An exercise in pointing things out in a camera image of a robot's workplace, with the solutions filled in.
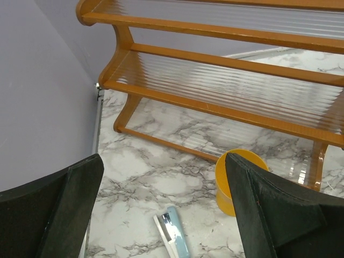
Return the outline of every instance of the orange cup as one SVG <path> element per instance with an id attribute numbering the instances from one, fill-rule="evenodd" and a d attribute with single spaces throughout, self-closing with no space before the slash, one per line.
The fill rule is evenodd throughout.
<path id="1" fill-rule="evenodd" d="M 237 153 L 243 158 L 247 159 L 248 161 L 252 162 L 253 164 L 256 164 L 258 167 L 265 169 L 267 171 L 269 171 L 269 167 L 262 160 L 261 157 L 246 149 L 231 149 L 218 159 L 215 166 L 215 180 L 217 187 L 216 202 L 220 210 L 223 211 L 223 213 L 235 217 L 231 191 L 228 185 L 226 174 L 225 160 L 227 153 Z"/>

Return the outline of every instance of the white marble surface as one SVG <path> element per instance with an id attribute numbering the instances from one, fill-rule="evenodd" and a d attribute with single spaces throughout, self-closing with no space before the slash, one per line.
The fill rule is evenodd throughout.
<path id="1" fill-rule="evenodd" d="M 295 51 L 257 61 L 344 75 L 338 55 Z M 125 98 L 105 93 L 99 143 L 105 173 L 92 215 L 89 257 L 168 257 L 152 217 L 169 205 L 177 206 L 192 257 L 245 257 L 235 218 L 216 206 L 214 164 L 114 132 Z M 128 127 L 214 155 L 251 149 L 275 173 L 296 182 L 309 166 L 308 140 L 155 101 L 143 100 Z M 321 190 L 344 197 L 343 188 L 344 152 L 330 147 Z"/>

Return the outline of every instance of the curved wooden side panel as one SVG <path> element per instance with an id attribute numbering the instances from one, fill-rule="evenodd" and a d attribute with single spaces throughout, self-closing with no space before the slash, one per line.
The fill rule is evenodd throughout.
<path id="1" fill-rule="evenodd" d="M 315 191 L 320 191 L 321 179 L 323 177 L 324 158 L 327 147 L 328 144 L 324 144 L 322 142 L 315 141 L 313 143 L 308 186 Z"/>
<path id="2" fill-rule="evenodd" d="M 118 78 L 121 77 L 121 73 L 116 73 L 116 77 L 113 77 L 113 72 L 117 70 L 118 66 L 128 56 L 128 53 L 130 52 L 131 47 L 134 44 L 130 29 L 127 26 L 113 26 L 113 29 L 116 34 L 117 41 L 116 51 L 110 62 L 107 64 L 107 66 L 104 68 L 99 76 L 99 85 L 103 89 L 107 89 L 107 87 L 105 86 L 105 82 L 108 81 L 110 78 L 116 81 Z M 141 67 L 139 53 L 137 53 L 137 55 L 133 57 L 133 60 L 131 60 L 131 62 L 134 64 L 133 68 L 135 69 L 135 72 L 137 74 L 142 74 L 143 69 Z M 135 83 L 135 78 L 129 78 L 129 83 Z M 116 132 L 120 133 L 120 128 L 124 128 L 126 126 L 141 99 L 142 97 L 128 94 L 126 104 L 124 105 L 121 113 L 113 124 L 113 129 Z"/>
<path id="3" fill-rule="evenodd" d="M 107 89 L 104 83 L 110 79 L 113 72 L 116 71 L 118 66 L 127 57 L 131 46 L 134 44 L 133 37 L 127 26 L 113 26 L 114 32 L 116 34 L 116 50 L 110 62 L 103 69 L 99 76 L 99 84 L 103 89 Z"/>
<path id="4" fill-rule="evenodd" d="M 91 12 L 101 0 L 80 0 L 75 8 L 75 13 L 78 21 L 86 26 L 92 26 L 94 23 L 88 23 L 83 20 L 82 16 L 88 12 Z"/>

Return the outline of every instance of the purple wall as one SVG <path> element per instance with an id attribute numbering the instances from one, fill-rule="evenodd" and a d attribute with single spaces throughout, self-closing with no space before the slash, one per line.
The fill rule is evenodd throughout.
<path id="1" fill-rule="evenodd" d="M 78 0 L 35 0 L 57 32 L 75 54 L 94 81 L 113 56 L 116 39 L 111 25 L 81 25 L 75 16 Z M 149 8 L 140 10 L 148 13 Z M 143 44 L 154 44 L 213 55 L 230 55 L 272 48 L 249 42 L 214 39 L 194 35 L 132 29 L 133 37 Z"/>
<path id="2" fill-rule="evenodd" d="M 0 1 L 0 191 L 91 154 L 93 80 L 33 0 Z"/>

